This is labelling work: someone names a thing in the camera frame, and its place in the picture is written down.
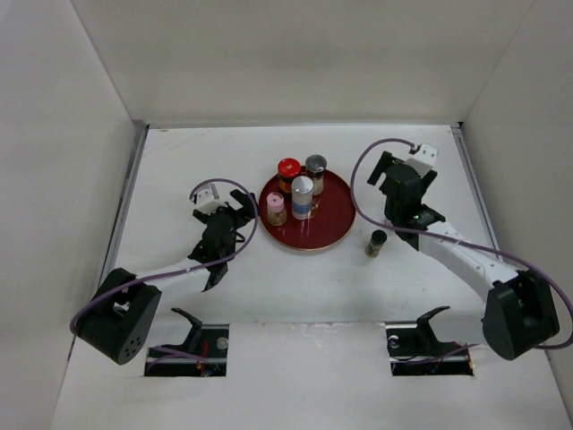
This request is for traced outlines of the black top grinder bottle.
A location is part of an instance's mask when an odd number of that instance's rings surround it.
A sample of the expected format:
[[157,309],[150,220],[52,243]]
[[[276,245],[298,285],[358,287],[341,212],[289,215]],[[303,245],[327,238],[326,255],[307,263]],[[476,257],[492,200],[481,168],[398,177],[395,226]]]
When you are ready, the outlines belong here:
[[306,175],[312,180],[313,194],[320,195],[324,189],[324,174],[327,170],[327,160],[320,154],[312,154],[305,160]]

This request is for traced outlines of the red lid chili sauce jar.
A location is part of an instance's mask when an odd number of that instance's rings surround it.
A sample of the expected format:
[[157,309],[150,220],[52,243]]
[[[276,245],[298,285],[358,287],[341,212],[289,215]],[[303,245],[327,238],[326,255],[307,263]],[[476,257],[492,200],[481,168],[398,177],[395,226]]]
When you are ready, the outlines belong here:
[[278,185],[283,194],[291,194],[292,182],[301,174],[301,164],[293,158],[284,158],[278,163]]

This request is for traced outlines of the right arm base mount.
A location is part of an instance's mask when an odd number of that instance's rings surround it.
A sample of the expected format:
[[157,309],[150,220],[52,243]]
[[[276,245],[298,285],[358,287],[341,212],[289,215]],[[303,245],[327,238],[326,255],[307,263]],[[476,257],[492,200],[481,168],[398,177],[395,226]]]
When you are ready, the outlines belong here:
[[393,376],[473,376],[469,344],[437,339],[430,321],[449,310],[440,306],[415,321],[385,324],[389,367]]

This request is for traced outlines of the silver lid tall jar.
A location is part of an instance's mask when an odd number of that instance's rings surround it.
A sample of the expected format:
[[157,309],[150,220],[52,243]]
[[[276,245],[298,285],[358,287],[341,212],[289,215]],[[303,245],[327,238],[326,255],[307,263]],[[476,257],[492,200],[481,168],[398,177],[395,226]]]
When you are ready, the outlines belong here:
[[309,219],[312,212],[313,181],[297,176],[291,184],[291,210],[295,219]]

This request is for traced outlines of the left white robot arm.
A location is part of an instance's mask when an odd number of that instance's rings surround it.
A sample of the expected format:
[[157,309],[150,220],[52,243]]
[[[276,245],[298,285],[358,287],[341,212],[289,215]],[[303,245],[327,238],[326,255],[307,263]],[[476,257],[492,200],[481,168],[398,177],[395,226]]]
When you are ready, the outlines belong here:
[[216,287],[228,272],[228,262],[240,252],[236,245],[247,246],[252,240],[239,229],[259,219],[252,193],[235,189],[230,196],[240,203],[239,209],[223,202],[209,213],[193,212],[205,230],[181,262],[141,276],[123,268],[109,272],[95,296],[73,317],[72,334],[122,366],[144,347],[161,299]]

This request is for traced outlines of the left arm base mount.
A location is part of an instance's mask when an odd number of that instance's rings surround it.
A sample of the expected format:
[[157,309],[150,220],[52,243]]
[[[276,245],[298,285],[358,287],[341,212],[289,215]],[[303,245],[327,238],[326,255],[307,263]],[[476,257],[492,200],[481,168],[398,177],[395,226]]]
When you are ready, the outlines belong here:
[[230,327],[205,324],[181,308],[173,308],[151,326],[146,377],[224,377]]

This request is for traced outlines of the pink lid spice shaker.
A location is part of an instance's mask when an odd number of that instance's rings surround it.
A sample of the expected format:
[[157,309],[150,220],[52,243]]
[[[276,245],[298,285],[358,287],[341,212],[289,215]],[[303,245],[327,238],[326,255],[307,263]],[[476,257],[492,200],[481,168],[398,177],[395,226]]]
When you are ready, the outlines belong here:
[[281,193],[269,193],[266,198],[267,221],[271,226],[280,227],[287,222],[287,210]]

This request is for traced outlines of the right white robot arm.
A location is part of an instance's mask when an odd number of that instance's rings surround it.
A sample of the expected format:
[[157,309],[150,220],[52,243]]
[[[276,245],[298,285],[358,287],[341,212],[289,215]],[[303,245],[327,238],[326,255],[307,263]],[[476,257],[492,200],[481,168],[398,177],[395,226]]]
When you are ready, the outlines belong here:
[[491,258],[464,238],[439,212],[422,202],[437,176],[433,155],[408,160],[385,151],[369,176],[386,201],[384,215],[398,237],[463,280],[484,302],[478,328],[499,357],[513,360],[560,331],[547,280]]

